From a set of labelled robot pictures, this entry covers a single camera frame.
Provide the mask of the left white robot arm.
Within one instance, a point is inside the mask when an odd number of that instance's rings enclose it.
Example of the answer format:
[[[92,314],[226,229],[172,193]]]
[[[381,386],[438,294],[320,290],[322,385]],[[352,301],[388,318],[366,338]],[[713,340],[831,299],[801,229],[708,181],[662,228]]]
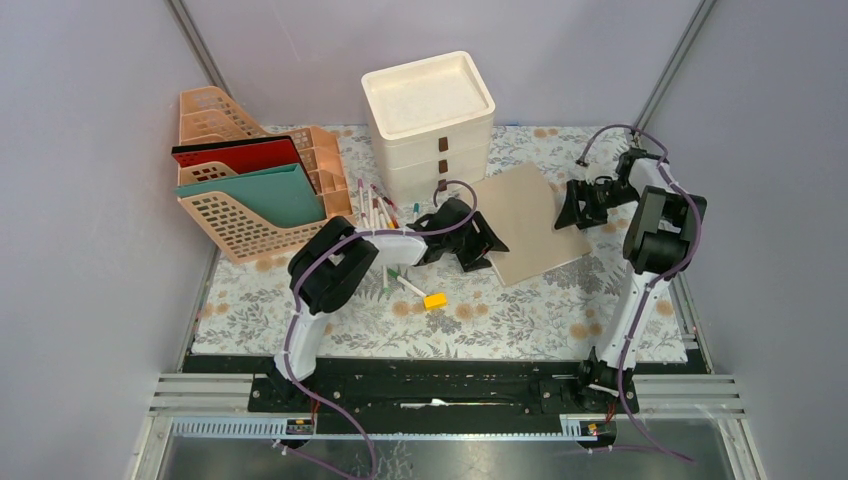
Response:
[[[458,198],[398,229],[357,228],[344,217],[332,218],[288,265],[294,312],[268,374],[272,398],[288,411],[307,404],[305,379],[315,372],[329,317],[350,301],[371,268],[423,266],[451,254],[463,271],[473,272],[492,266],[488,253],[508,251],[476,205]]]

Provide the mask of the teal folder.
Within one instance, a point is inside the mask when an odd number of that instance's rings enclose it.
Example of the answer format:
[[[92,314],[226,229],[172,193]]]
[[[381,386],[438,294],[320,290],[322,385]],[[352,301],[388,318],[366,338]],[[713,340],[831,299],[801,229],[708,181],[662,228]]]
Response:
[[[293,228],[326,218],[326,211],[303,168],[290,164],[178,186],[180,198],[221,192],[276,227]]]

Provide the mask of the red ring binder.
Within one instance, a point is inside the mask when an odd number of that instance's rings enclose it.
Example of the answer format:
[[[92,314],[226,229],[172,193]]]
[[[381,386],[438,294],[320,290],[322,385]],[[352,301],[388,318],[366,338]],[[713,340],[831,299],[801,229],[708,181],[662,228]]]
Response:
[[[292,138],[287,135],[174,146],[171,155],[183,168],[219,162],[236,174],[290,164],[307,169]]]

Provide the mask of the white three-drawer cabinet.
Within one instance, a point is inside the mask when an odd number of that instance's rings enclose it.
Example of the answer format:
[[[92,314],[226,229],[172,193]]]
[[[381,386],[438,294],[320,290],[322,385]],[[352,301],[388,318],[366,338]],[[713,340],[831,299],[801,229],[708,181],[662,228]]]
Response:
[[[454,51],[364,74],[371,144],[388,197],[421,202],[448,180],[485,177],[496,104],[471,55]]]

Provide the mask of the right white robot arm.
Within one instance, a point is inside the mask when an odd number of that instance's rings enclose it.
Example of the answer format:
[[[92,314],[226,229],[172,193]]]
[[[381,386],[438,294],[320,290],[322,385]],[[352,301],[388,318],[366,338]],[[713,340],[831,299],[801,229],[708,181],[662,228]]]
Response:
[[[570,180],[566,186],[557,230],[605,225],[611,209],[637,205],[623,241],[627,268],[618,303],[604,336],[580,363],[571,389],[584,412],[608,413],[620,402],[635,406],[628,391],[647,325],[643,316],[688,267],[700,242],[707,201],[684,191],[666,172],[666,164],[659,155],[631,147],[620,154],[613,176]]]

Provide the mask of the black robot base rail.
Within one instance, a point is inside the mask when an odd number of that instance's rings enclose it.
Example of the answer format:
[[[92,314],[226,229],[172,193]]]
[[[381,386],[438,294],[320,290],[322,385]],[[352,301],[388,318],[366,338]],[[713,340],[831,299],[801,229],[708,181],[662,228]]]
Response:
[[[616,374],[577,361],[461,361],[320,358],[302,389],[266,356],[189,355],[190,374],[247,374],[251,413],[304,413],[321,434],[356,429],[332,409],[344,408],[370,435],[552,433],[561,414],[605,419],[637,413],[632,374],[625,396]]]

